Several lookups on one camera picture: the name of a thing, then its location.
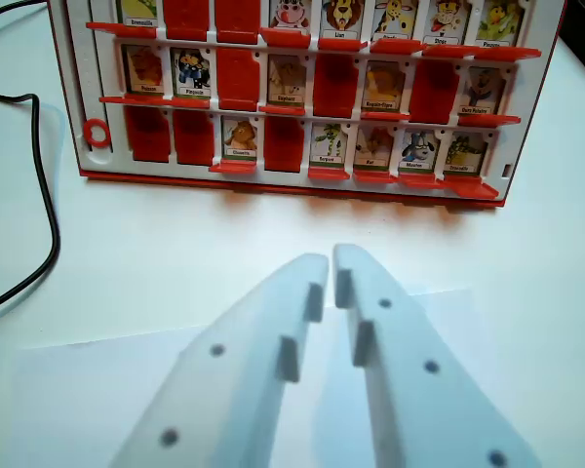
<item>cartoon character picture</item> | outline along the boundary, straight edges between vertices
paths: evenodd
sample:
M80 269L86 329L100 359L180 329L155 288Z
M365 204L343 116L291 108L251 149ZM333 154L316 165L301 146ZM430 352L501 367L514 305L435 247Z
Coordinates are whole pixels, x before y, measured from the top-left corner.
M209 98L209 62L197 49L172 49L175 95L182 98Z
M256 130L248 119L232 119L222 117L223 159L255 161L257 145Z
M310 27L311 0L271 0L270 27Z
M321 35L335 39L358 39L364 0L324 0Z
M445 174L470 174L481 171L488 144L481 134L456 132L448 149Z
M372 61L362 98L362 109L399 111L406 75L396 62Z
M393 143L386 127L360 128L353 169L388 171Z
M504 80L498 68L471 67L459 113L493 114L500 103L503 87Z
M347 149L347 134L340 124L315 125L312 128L310 166L342 168Z
M417 0L375 0L372 40L382 37L410 39L417 10Z
M486 0L475 44L481 47L515 46L524 12L518 0Z
M130 93L161 95L163 66L149 46L122 46L126 86Z
M296 56L269 56L268 101L303 107L306 68Z
M429 7L423 42L425 44L461 44L470 15L465 0L432 0Z
M117 0L117 18L126 26L156 27L156 0Z
M440 143L431 132L406 132L400 172L431 173Z

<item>screw hole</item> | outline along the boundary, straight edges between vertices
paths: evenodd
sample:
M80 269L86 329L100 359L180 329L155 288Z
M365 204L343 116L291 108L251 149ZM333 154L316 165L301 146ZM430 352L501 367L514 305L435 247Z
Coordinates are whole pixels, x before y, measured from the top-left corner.
M163 447L174 446L177 443L177 439L179 439L179 435L176 429L166 429L160 436L160 445Z
M216 358L221 356L224 352L225 352L225 346L223 346L222 344L214 344L211 347L211 354L213 356L215 356Z

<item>red plastic flap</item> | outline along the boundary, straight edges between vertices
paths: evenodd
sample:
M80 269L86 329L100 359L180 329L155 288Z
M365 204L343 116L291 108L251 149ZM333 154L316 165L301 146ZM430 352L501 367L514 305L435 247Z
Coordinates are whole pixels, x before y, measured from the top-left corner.
M257 44L260 0L216 0L216 40L234 44Z
M172 151L169 123L155 107L125 106L128 142L135 161L169 163Z
M174 111L174 139L177 162L210 166L215 156L215 129L206 112Z
M126 26L115 22L87 22L89 29L109 32L117 37L135 37L139 39L156 39L155 27Z
M369 43L356 39L333 39L322 37L319 39L319 49L322 51L359 52Z
M410 56L414 52L424 51L426 48L427 46L420 41L389 37L382 37L370 44L370 51L374 54L397 54L400 56Z
M452 44L443 44L438 46L429 46L422 54L426 57L463 59L464 57L473 56L479 50L480 48L477 46L457 46Z
M445 175L444 186L462 198L495 200L499 192L471 175Z
M344 169L310 167L308 169L308 177L318 180L347 180L351 175Z
M447 124L458 86L459 76L455 74L452 63L421 60L411 90L409 121Z
M186 41L205 41L210 25L209 0L165 0L167 37Z
M443 188L442 184L436 179L434 174L399 173L398 181L405 187L409 188L419 188L422 190Z
M479 48L475 54L477 60L516 61L523 59L537 59L542 57L541 51L526 47L492 47Z
M501 125L515 125L520 124L522 119L513 115L495 115L495 114L481 114L481 115L460 115L459 124L463 127L487 127L495 129Z
M298 173L303 158L303 127L290 117L267 117L264 121L264 169Z
M258 110L260 112L266 112L267 114L281 114L281 115L305 115L305 109L303 107L293 107L291 105L261 105Z
M260 34L269 47L307 49L310 46L310 35L303 34L299 29L261 27Z
M362 112L361 115L363 120L409 120L408 114L400 114L398 112Z
M314 73L314 115L351 118L358 69L346 55L318 55Z
M218 49L217 84L221 109L255 112L260 93L260 65L252 51Z
M353 170L353 178L366 183L395 183L397 178L384 171L362 171Z

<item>white surface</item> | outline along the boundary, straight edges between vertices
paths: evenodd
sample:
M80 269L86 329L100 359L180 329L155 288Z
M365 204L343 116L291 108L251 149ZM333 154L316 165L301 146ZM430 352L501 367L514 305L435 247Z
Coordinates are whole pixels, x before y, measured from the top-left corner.
M29 91L63 107L45 12L0 32L0 92ZM28 117L0 104L0 293L50 245ZM500 210L87 182L70 142L58 194L57 268L0 319L0 466L14 350L206 324L286 261L350 242L405 284L472 288L511 382L494 401L544 466L585 468L585 69L563 43Z

